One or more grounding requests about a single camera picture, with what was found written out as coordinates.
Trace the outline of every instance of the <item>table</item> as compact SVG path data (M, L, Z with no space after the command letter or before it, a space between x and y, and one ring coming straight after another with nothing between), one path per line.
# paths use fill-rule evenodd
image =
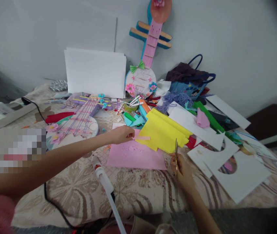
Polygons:
M42 115L59 113L63 104L45 104L47 98L53 97L54 91L48 84L35 88L26 98L36 102ZM101 110L95 118L102 128L110 130L117 121L114 113ZM29 125L30 128L44 128L37 110L34 110L7 127L21 128ZM277 168L268 158L263 158L265 166L271 171L269 184L262 183L239 204L235 204L226 194L217 180L205 177L187 156L189 149L179 149L190 164L196 182L196 187L209 209L236 209L236 208L270 208L277 207ZM132 214L156 214L164 211L180 212L187 210L187 204L182 191L176 184L170 168L170 156L164 153L168 171L112 168L106 167L109 150L102 147L95 151L111 180L116 195L116 206L121 217ZM75 163L51 179L48 184L48 196L64 211L73 225L90 222L99 218L108 217L110 205L105 191L97 181L92 169L91 159L82 157ZM17 204L13 226L29 228L45 225L66 227L60 213L44 199L43 186L25 195Z

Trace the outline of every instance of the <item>pink paper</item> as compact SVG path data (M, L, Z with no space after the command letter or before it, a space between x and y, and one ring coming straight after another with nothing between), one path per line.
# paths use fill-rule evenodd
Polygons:
M111 145L107 166L167 170L163 151L153 151L134 140L119 145Z
M197 125L202 128L210 127L208 117L199 108L197 108Z
M228 162L226 162L226 163L224 164L224 166L225 166L225 168L228 169L229 171L233 171L232 165L229 164Z

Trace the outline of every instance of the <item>bag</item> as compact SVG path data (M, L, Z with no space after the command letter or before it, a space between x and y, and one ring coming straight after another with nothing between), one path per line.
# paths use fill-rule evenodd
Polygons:
M168 72L166 80L172 79L172 76L175 76L174 78L180 79L181 81L173 81L170 86L170 92L175 93L186 93L188 96L191 97L192 100L196 100L201 92L204 90L206 85L213 81L216 78L216 75L214 73L207 73L202 71L197 71L197 68L199 67L203 56L201 54L196 55L189 63L190 65L197 57L201 57L197 67L195 69L190 68L190 70L193 70L194 72L190 71L179 71L179 66L182 67L183 63L180 63L177 67L175 67L172 71Z

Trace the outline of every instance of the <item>marker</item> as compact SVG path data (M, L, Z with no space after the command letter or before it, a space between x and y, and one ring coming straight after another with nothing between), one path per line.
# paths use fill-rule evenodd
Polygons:
M137 103L137 104L132 105L131 107L134 107L134 106L139 106L139 105L142 105L142 104L143 104L143 102L141 102L141 103Z
M130 106L132 107L134 103L136 103L137 101L139 101L142 97L139 97L137 100L135 100L135 102L133 102L132 104L130 104Z
M133 101L130 102L130 105L131 105L132 103L134 103L139 97L140 97L140 96L138 95L136 98L134 98Z

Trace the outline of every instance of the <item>green bow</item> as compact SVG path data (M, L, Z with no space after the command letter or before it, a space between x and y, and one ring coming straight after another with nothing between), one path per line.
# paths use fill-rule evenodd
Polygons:
M137 68L145 69L145 65L144 65L144 62L142 60L139 62L139 65L137 67L136 66L130 66L130 70L131 70L132 74L136 71Z

